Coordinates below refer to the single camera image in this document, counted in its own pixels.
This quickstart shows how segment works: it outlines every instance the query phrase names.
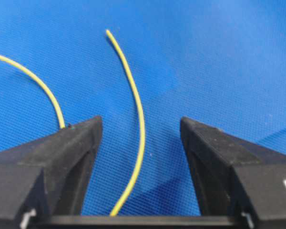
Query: black plastic part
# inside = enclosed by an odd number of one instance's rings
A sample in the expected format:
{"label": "black plastic part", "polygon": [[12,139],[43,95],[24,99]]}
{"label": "black plastic part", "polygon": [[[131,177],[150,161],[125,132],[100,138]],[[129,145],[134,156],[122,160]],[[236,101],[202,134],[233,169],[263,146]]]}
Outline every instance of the black plastic part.
{"label": "black plastic part", "polygon": [[189,118],[181,136],[203,215],[249,213],[256,229],[286,229],[286,156]]}
{"label": "black plastic part", "polygon": [[240,229],[232,217],[80,217],[54,216],[30,229]]}
{"label": "black plastic part", "polygon": [[0,229],[23,213],[79,214],[102,137],[100,117],[0,153]]}

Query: cable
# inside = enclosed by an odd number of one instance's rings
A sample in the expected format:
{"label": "cable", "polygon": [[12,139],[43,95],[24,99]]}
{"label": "cable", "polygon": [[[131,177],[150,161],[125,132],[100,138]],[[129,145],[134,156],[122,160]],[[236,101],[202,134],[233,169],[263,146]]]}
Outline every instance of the cable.
{"label": "cable", "polygon": [[47,85],[41,80],[39,79],[34,73],[32,73],[29,69],[25,68],[24,66],[22,66],[21,64],[7,58],[4,56],[0,55],[0,61],[6,62],[12,66],[14,66],[15,68],[20,69],[21,71],[23,71],[24,73],[26,73],[30,78],[32,78],[32,80],[34,80],[47,94],[47,96],[49,97],[49,99],[51,100],[54,109],[56,111],[57,114],[57,118],[58,118],[58,122],[59,122],[59,126],[60,128],[64,128],[65,127],[65,121],[63,119],[63,115],[61,112],[61,108],[59,107],[59,104],[55,98],[55,96],[53,95],[53,93],[50,91],[50,89],[47,87]]}
{"label": "cable", "polygon": [[123,204],[126,202],[127,198],[129,197],[130,193],[133,190],[133,187],[135,185],[135,182],[139,176],[141,166],[142,166],[142,161],[144,157],[144,148],[145,148],[145,123],[144,123],[144,114],[143,114],[143,108],[141,104],[141,99],[137,90],[137,87],[135,85],[135,82],[133,80],[132,73],[130,71],[130,68],[128,66],[127,60],[118,44],[118,42],[115,40],[114,36],[110,33],[109,30],[106,30],[106,34],[109,37],[110,41],[114,45],[115,50],[118,52],[119,57],[122,61],[122,64],[124,66],[124,69],[126,71],[126,75],[130,84],[130,87],[133,91],[133,96],[137,105],[137,110],[138,110],[138,116],[139,116],[139,123],[140,123],[140,144],[139,144],[139,152],[137,156],[137,161],[134,166],[133,174],[128,182],[128,185],[121,195],[120,199],[118,202],[115,204],[114,208],[112,209],[110,216],[116,216],[120,209],[122,208]]}

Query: blue surface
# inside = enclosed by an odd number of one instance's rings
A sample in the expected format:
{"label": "blue surface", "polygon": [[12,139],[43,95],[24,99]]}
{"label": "blue surface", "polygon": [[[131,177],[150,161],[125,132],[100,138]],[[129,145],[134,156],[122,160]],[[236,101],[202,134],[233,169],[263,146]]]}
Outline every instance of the blue surface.
{"label": "blue surface", "polygon": [[[199,215],[179,120],[188,116],[286,154],[286,1],[0,0],[0,54],[35,72],[67,123],[103,117],[83,207],[107,215],[131,175],[141,95],[147,145],[121,215]],[[43,91],[0,62],[0,151],[54,133]]]}

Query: blue fabric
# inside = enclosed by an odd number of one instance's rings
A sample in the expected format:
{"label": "blue fabric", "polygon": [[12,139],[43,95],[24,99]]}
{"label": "blue fabric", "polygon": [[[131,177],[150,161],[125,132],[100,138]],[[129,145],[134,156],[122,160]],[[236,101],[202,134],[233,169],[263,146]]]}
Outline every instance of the blue fabric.
{"label": "blue fabric", "polygon": [[[123,49],[142,99],[142,172],[121,215],[199,215],[179,121],[188,116],[286,154],[286,1],[0,0],[0,54],[35,72],[67,123],[103,117],[83,207],[107,215],[138,148]],[[44,92],[0,62],[0,151],[54,133]]]}

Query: wire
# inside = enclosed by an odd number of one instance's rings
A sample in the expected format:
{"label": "wire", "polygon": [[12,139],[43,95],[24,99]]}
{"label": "wire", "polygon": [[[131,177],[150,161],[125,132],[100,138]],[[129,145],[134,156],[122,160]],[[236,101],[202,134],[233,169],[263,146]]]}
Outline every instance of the wire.
{"label": "wire", "polygon": [[61,108],[55,98],[55,96],[53,95],[53,93],[50,91],[50,89],[47,87],[47,85],[41,80],[39,79],[34,73],[32,73],[29,69],[25,68],[24,66],[22,66],[21,64],[7,58],[4,56],[0,55],[0,61],[6,62],[12,66],[14,66],[15,68],[20,69],[21,71],[23,71],[24,73],[26,73],[30,78],[32,78],[32,80],[34,80],[47,94],[47,96],[49,97],[49,99],[51,100],[54,109],[56,111],[57,114],[57,118],[58,118],[58,122],[59,122],[59,126],[60,128],[64,128],[65,127],[65,121],[63,119],[63,115],[61,112]]}
{"label": "wire", "polygon": [[126,71],[126,75],[130,84],[130,87],[133,91],[133,96],[137,105],[137,110],[138,110],[138,116],[139,116],[139,123],[140,123],[140,144],[139,144],[139,152],[137,156],[137,161],[134,166],[133,174],[128,182],[128,185],[121,195],[120,199],[118,202],[115,204],[114,208],[112,209],[110,216],[116,216],[120,209],[122,208],[123,204],[126,202],[127,198],[129,197],[130,193],[133,190],[133,187],[135,185],[135,182],[139,176],[141,166],[142,166],[142,161],[144,157],[144,148],[145,148],[145,123],[144,123],[144,114],[143,114],[143,108],[141,104],[141,99],[137,90],[137,87],[135,85],[135,82],[133,80],[132,73],[130,71],[130,68],[128,66],[127,60],[118,44],[118,42],[115,40],[114,36],[110,33],[109,30],[106,30],[106,34],[109,37],[110,41],[114,45],[115,50],[118,52],[119,57],[122,61],[122,64],[124,66],[124,69]]}

